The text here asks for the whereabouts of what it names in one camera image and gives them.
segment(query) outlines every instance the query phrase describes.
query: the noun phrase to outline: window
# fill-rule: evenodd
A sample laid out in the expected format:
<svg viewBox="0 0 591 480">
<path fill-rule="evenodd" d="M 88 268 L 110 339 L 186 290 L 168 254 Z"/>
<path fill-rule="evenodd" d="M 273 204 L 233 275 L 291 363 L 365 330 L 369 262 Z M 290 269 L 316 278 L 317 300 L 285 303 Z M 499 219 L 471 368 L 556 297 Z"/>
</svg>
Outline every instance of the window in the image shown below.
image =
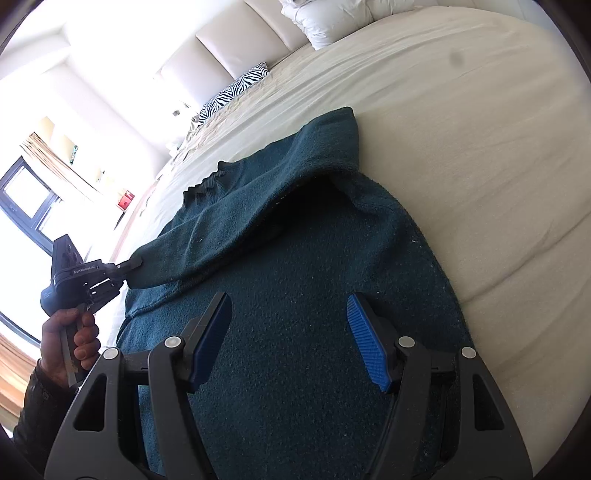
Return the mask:
<svg viewBox="0 0 591 480">
<path fill-rule="evenodd" d="M 51 256 L 53 209 L 61 199 L 21 157 L 0 180 L 0 207 L 19 229 Z"/>
</svg>

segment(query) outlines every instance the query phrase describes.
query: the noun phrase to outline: white pillow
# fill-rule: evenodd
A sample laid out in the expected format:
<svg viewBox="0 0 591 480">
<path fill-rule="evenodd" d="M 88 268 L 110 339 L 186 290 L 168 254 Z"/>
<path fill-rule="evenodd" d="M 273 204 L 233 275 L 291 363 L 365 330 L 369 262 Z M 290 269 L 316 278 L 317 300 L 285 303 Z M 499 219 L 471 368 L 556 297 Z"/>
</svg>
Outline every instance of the white pillow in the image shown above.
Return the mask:
<svg viewBox="0 0 591 480">
<path fill-rule="evenodd" d="M 280 0 L 281 13 L 308 37 L 315 50 L 375 20 L 413 9 L 414 0 Z"/>
<path fill-rule="evenodd" d="M 281 13 L 304 32 L 315 50 L 374 21 L 366 0 L 314 0 L 300 7 L 285 4 Z"/>
</svg>

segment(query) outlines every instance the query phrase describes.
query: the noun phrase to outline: white wall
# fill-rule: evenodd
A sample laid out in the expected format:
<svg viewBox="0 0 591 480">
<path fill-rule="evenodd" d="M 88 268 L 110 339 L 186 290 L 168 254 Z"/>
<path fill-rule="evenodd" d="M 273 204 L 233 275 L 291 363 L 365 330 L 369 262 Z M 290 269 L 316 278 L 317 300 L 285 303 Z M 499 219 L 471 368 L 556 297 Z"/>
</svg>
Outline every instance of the white wall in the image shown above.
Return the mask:
<svg viewBox="0 0 591 480">
<path fill-rule="evenodd" d="M 72 45 L 68 65 L 165 152 L 177 133 L 172 112 L 179 105 L 153 75 L 189 35 L 235 1 L 80 1 L 64 29 Z"/>
<path fill-rule="evenodd" d="M 0 174 L 21 155 L 20 143 L 48 116 L 79 145 L 78 162 L 101 166 L 141 194 L 168 160 L 67 65 L 19 83 L 0 82 Z"/>
<path fill-rule="evenodd" d="M 4 52 L 0 57 L 0 85 L 20 82 L 39 75 L 63 62 L 70 53 L 70 44 L 61 34 L 53 34 Z"/>
<path fill-rule="evenodd" d="M 46 115 L 86 156 L 132 192 L 143 192 L 168 157 L 125 122 L 71 68 L 61 64 L 40 77 Z"/>
</svg>

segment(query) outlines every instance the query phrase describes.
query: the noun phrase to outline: window frame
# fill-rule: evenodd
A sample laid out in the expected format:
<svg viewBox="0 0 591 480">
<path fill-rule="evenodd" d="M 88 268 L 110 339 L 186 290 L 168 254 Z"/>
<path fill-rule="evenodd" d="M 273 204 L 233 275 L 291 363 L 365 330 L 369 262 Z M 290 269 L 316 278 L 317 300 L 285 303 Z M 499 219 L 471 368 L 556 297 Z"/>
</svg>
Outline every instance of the window frame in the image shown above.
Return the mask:
<svg viewBox="0 0 591 480">
<path fill-rule="evenodd" d="M 49 194 L 37 209 L 33 218 L 30 218 L 5 191 L 8 183 L 23 168 L 26 168 L 29 173 L 33 175 L 33 177 L 35 177 L 35 179 L 49 191 Z M 59 201 L 61 201 L 61 199 L 58 197 L 58 195 L 53 190 L 51 190 L 47 184 L 39 178 L 38 175 L 35 174 L 35 172 L 22 156 L 0 179 L 0 208 L 2 208 L 4 213 L 7 214 L 10 220 L 13 221 L 13 223 L 20 229 L 21 232 L 33 240 L 33 242 L 35 242 L 49 256 L 51 256 L 53 250 L 53 241 L 49 240 L 49 238 L 47 238 L 39 230 L 39 227 L 43 224 L 43 220 L 45 220 L 47 217 L 51 207 Z"/>
</svg>

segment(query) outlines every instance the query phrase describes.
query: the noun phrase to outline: curtain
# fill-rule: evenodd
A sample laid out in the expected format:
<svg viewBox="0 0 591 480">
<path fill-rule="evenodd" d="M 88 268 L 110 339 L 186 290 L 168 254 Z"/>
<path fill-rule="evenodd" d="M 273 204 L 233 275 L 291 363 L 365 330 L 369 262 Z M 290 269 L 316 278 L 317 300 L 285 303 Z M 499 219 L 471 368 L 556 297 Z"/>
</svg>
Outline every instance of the curtain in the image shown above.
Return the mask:
<svg viewBox="0 0 591 480">
<path fill-rule="evenodd" d="M 27 154 L 25 160 L 29 166 L 62 200 L 107 202 L 101 192 L 65 164 L 36 133 L 29 135 L 21 148 Z"/>
</svg>

